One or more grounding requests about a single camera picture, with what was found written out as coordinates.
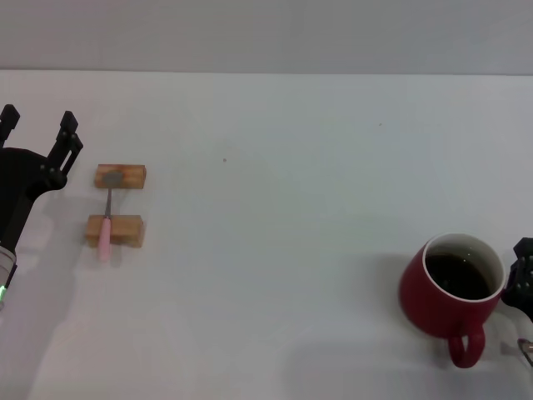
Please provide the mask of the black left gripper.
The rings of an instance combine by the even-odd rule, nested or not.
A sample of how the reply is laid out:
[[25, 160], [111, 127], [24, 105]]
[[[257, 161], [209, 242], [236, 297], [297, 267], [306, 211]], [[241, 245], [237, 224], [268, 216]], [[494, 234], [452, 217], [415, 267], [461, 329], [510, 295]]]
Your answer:
[[[20, 114], [6, 104], [0, 114], [0, 148], [17, 126]], [[15, 252], [35, 200], [42, 194], [42, 179], [48, 191], [60, 190], [83, 148], [77, 135], [78, 122], [71, 111], [63, 114], [56, 142], [47, 157], [27, 149], [1, 149], [1, 246]]]

